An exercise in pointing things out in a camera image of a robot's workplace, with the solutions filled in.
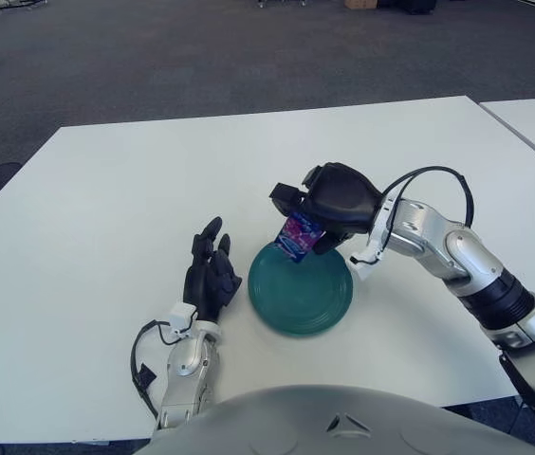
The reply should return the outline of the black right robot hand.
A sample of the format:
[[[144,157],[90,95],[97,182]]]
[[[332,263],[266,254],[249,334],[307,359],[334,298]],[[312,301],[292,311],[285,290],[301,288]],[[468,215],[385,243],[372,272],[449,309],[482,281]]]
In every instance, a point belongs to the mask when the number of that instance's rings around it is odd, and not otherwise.
[[[269,198],[284,216],[299,214],[322,233],[312,250],[317,255],[336,248],[374,223],[382,193],[360,172],[341,163],[311,169],[305,190],[279,183]]]

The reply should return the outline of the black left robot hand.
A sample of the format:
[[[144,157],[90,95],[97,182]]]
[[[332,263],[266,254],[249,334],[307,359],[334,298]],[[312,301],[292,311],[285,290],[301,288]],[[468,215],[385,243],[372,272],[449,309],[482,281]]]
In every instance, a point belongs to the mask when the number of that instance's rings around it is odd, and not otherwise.
[[[225,233],[215,242],[222,224],[217,216],[195,234],[193,260],[183,287],[182,300],[196,308],[197,319],[213,323],[218,322],[222,308],[230,304],[242,283],[231,264],[230,236]]]

